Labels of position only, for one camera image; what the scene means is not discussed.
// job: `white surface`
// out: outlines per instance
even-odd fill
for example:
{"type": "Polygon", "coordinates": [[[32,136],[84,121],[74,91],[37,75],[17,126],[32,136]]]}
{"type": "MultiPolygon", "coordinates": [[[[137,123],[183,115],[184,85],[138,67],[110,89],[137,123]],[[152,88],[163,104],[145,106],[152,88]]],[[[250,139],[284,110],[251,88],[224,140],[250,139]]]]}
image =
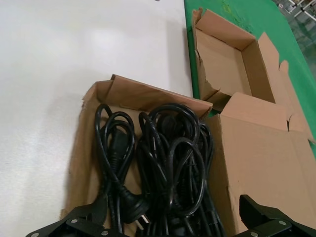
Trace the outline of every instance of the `white surface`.
{"type": "Polygon", "coordinates": [[[59,218],[81,98],[119,74],[191,96],[183,0],[0,0],[0,236],[59,218]]]}

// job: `open cardboard box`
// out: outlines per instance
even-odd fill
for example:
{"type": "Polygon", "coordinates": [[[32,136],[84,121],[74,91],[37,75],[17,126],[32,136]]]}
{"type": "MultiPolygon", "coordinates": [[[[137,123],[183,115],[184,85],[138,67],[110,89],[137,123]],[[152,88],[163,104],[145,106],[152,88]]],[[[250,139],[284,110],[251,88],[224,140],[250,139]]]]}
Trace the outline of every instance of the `open cardboard box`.
{"type": "Polygon", "coordinates": [[[215,140],[210,189],[227,235],[246,230],[239,196],[316,228],[316,160],[300,118],[282,105],[235,93],[206,120],[215,140]]]}
{"type": "MultiPolygon", "coordinates": [[[[245,230],[238,214],[240,194],[316,228],[316,161],[299,118],[293,116],[288,128],[284,106],[236,93],[220,115],[206,118],[212,107],[209,102],[115,75],[95,83],[83,98],[62,217],[76,206],[92,203],[98,192],[94,116],[99,104],[128,113],[139,136],[139,112],[168,102],[187,105],[211,128],[216,145],[210,188],[228,236],[245,230]]],[[[125,185],[135,194],[141,192],[136,162],[125,185]]],[[[109,218],[105,227],[109,227],[109,218]]],[[[125,226],[125,234],[134,236],[135,231],[134,224],[125,226]]]]}
{"type": "MultiPolygon", "coordinates": [[[[83,98],[82,111],[76,133],[68,183],[68,193],[62,218],[76,206],[92,203],[99,187],[98,164],[94,138],[94,116],[100,103],[108,104],[113,112],[124,111],[134,121],[136,136],[141,135],[138,115],[149,112],[165,103],[177,102],[190,107],[200,118],[208,116],[212,104],[183,95],[158,89],[140,82],[113,75],[111,80],[95,83],[83,98]]],[[[126,187],[139,194],[140,177],[133,162],[126,180],[126,187]]],[[[109,227],[109,218],[105,223],[109,227]]],[[[136,225],[125,226],[125,234],[134,236],[136,225]]]]}
{"type": "Polygon", "coordinates": [[[288,76],[288,63],[266,33],[258,40],[216,13],[193,11],[193,35],[200,98],[222,111],[235,92],[283,105],[287,121],[300,117],[301,127],[314,142],[303,110],[288,76]]]}

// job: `cable bundle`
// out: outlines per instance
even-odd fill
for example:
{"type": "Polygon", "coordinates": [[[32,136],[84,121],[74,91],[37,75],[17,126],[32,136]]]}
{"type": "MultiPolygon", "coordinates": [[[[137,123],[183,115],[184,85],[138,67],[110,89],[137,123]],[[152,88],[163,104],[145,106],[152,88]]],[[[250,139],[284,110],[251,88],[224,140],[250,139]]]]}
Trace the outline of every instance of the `cable bundle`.
{"type": "Polygon", "coordinates": [[[209,128],[182,104],[165,104],[149,114],[141,112],[139,124],[143,135],[138,141],[136,158],[142,180],[142,195],[130,200],[133,194],[125,194],[124,197],[122,194],[126,193],[123,182],[132,156],[129,151],[134,148],[134,125],[125,113],[123,117],[127,122],[114,119],[121,115],[119,112],[112,114],[109,107],[100,105],[95,118],[103,181],[111,181],[118,187],[111,188],[107,184],[101,188],[109,196],[111,228],[122,233],[122,220],[119,219],[122,216],[126,223],[136,221],[138,236],[224,237],[225,232],[207,184],[213,157],[209,128]],[[107,110],[109,119],[100,129],[103,109],[107,110]],[[124,128],[128,135],[120,133],[129,139],[121,142],[121,149],[115,152],[115,149],[107,149],[107,142],[111,134],[111,143],[115,147],[117,126],[124,128]],[[111,155],[118,151],[124,152],[116,158],[111,155]]]}

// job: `coiled cable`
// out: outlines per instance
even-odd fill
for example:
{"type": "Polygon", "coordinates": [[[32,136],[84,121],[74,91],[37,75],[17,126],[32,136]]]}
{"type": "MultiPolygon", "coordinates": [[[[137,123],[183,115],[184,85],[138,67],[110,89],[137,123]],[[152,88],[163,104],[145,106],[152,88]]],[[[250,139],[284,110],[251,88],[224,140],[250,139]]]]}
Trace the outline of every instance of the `coiled cable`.
{"type": "Polygon", "coordinates": [[[141,112],[139,124],[142,136],[135,148],[134,124],[126,113],[112,113],[107,105],[100,105],[96,112],[95,134],[103,176],[100,190],[109,197],[111,228],[123,233],[123,221],[136,221],[137,236],[225,237],[208,189],[214,153],[209,128],[179,103],[159,106],[149,114],[141,112]],[[103,110],[109,118],[101,128],[103,110]],[[125,142],[121,129],[127,137],[125,142]],[[120,146],[108,148],[109,138],[115,145],[118,133],[120,146]],[[131,198],[133,194],[126,194],[123,183],[135,150],[142,195],[131,198]]]}

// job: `cardboard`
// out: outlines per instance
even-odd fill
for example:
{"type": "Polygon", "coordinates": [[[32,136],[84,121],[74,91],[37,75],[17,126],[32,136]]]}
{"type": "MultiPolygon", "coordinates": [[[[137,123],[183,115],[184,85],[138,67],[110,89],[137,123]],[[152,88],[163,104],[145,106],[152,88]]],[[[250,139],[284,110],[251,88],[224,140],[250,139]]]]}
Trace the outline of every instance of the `cardboard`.
{"type": "MultiPolygon", "coordinates": [[[[200,118],[208,116],[212,104],[173,92],[162,90],[137,81],[113,75],[111,80],[95,83],[83,98],[72,158],[69,168],[68,192],[61,217],[76,206],[92,203],[99,187],[99,170],[94,138],[94,116],[100,103],[110,105],[113,112],[124,111],[134,121],[136,136],[141,135],[138,115],[141,111],[165,103],[177,102],[190,107],[200,118]]],[[[128,171],[125,185],[133,193],[139,194],[140,177],[134,161],[128,171]]],[[[105,223],[109,227],[109,217],[105,223]]],[[[134,236],[136,226],[125,225],[125,234],[134,236]]]]}
{"type": "Polygon", "coordinates": [[[287,121],[315,142],[288,76],[288,63],[279,68],[279,53],[266,33],[258,40],[216,13],[193,11],[193,34],[200,98],[222,111],[235,92],[283,105],[287,121]]]}
{"type": "Polygon", "coordinates": [[[237,92],[206,123],[216,144],[210,189],[228,236],[246,230],[242,194],[316,228],[316,161],[305,133],[287,125],[284,106],[237,92]]]}

